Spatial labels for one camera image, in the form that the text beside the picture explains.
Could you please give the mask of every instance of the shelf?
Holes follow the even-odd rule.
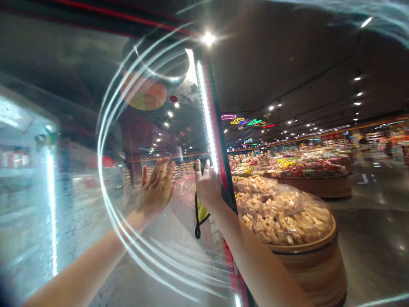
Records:
[[[34,169],[32,168],[0,168],[0,178],[32,175],[34,175]]]
[[[28,207],[28,208],[21,209],[19,211],[6,213],[6,214],[0,216],[0,225],[4,224],[4,223],[11,222],[11,221],[13,221],[15,219],[18,219],[20,217],[30,215],[30,214],[34,213],[35,211],[36,211],[35,207]]]
[[[29,249],[26,249],[25,252],[23,252],[21,255],[17,256],[16,258],[10,260],[9,262],[0,265],[0,272],[4,273],[9,270],[11,270],[13,267],[18,265],[20,262],[23,260],[29,258],[32,254],[34,254],[38,250],[39,246],[34,245],[30,247]]]

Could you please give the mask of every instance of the round wooden bin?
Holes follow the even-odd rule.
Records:
[[[268,245],[300,284],[315,306],[343,306],[346,273],[337,240],[337,225],[314,243],[297,246]]]
[[[295,177],[272,177],[278,183],[291,185],[301,191],[308,192],[319,198],[343,198],[351,197],[352,190],[348,175],[323,178],[295,178]]]

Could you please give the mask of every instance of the glass door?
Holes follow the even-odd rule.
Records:
[[[210,59],[188,25],[90,3],[16,1],[0,12],[0,258],[10,299],[23,302],[115,228],[137,206],[142,167],[168,156],[168,208],[91,306],[247,306],[213,220],[194,234],[195,160],[211,156],[231,183]]]

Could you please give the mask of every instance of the ceiling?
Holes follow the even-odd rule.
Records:
[[[268,1],[122,1],[168,16],[191,7],[177,18],[193,20],[199,31],[217,35],[210,52],[220,111],[276,125],[262,132],[261,126],[238,130],[222,121],[227,146],[248,138],[291,139],[310,133],[308,123],[325,130],[408,106],[408,52],[398,41],[350,22],[367,16]],[[2,69],[21,72],[23,80],[35,75],[31,84],[98,111],[106,87],[95,85],[109,83],[127,40],[94,31],[78,37],[64,27],[38,24],[44,27],[37,29],[39,43],[38,36],[24,30],[33,24],[15,18],[1,16],[2,32],[12,34],[5,39],[13,38],[0,48]],[[22,48],[21,42],[32,47]],[[363,72],[360,81],[353,80],[357,68]],[[355,91],[363,92],[359,107],[354,106]]]
[[[302,136],[311,133],[308,123],[317,131],[353,125],[354,118],[360,122],[408,106],[409,54],[398,41],[372,31],[375,27],[356,26],[367,18],[363,14],[268,1],[127,2],[167,15],[193,5],[178,17],[196,20],[203,32],[221,38],[211,47],[220,111],[276,125],[262,133],[261,127],[238,130],[224,120],[228,147],[248,138]],[[357,68],[360,81],[354,81]],[[359,107],[357,92],[363,92]]]

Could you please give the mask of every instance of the gray tile floor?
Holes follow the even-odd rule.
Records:
[[[348,278],[345,306],[409,306],[409,168],[357,157],[353,197],[329,202]]]

